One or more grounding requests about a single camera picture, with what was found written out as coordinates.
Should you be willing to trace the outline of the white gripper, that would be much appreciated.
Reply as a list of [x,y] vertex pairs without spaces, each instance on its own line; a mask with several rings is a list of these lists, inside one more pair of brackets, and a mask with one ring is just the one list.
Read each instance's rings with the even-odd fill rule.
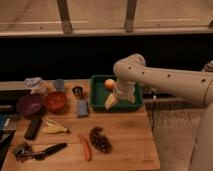
[[131,103],[135,103],[134,91],[135,85],[133,83],[118,80],[116,82],[114,94],[110,93],[105,101],[105,109],[108,110],[113,105],[117,104],[118,103],[117,99],[129,100]]

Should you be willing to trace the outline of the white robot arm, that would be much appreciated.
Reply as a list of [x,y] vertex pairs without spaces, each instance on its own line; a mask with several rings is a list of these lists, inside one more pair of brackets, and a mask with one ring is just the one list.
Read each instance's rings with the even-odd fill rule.
[[142,55],[133,54],[117,61],[113,73],[117,80],[105,101],[106,109],[121,100],[134,103],[136,83],[204,106],[188,171],[213,171],[213,72],[147,67]]

